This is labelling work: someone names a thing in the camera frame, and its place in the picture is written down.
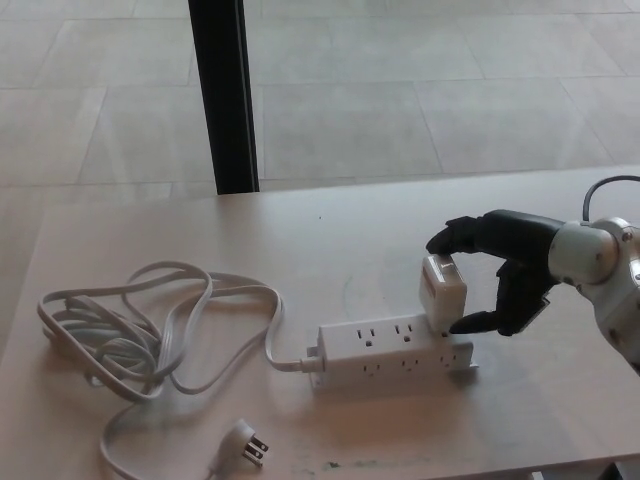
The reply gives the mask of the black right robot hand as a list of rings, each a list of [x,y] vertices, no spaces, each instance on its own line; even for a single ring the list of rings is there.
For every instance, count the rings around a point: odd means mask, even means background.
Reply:
[[[449,332],[496,331],[502,336],[522,332],[549,305],[547,295],[559,284],[550,273],[548,257],[563,225],[559,220],[510,210],[447,221],[427,243],[429,253],[484,253],[504,261],[496,272],[495,309],[466,315],[456,320]]]

